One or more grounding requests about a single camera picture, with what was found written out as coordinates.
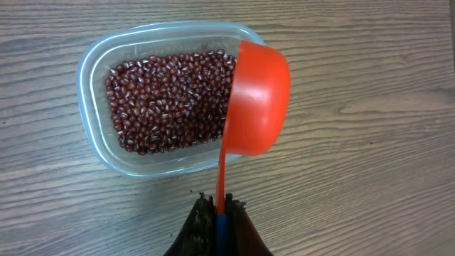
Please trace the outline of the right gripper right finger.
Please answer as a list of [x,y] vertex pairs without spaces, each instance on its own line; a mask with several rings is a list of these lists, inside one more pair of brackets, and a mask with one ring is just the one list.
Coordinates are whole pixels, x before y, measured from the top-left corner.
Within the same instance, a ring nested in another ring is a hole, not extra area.
[[273,256],[262,241],[242,201],[235,200],[231,193],[225,197],[227,216],[227,255]]

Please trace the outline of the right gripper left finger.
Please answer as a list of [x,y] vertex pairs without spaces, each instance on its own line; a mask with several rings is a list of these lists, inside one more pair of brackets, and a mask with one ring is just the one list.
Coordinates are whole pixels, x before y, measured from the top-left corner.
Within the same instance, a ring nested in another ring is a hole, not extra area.
[[214,256],[216,214],[212,196],[200,193],[164,256]]

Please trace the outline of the red measuring scoop blue handle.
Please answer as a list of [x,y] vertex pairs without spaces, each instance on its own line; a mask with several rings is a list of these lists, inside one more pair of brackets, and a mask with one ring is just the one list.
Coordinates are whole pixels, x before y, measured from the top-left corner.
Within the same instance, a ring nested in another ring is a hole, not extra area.
[[286,117],[290,87],[290,69],[279,51],[249,41],[240,43],[218,164],[215,197],[217,255],[228,255],[226,156],[259,155],[273,146]]

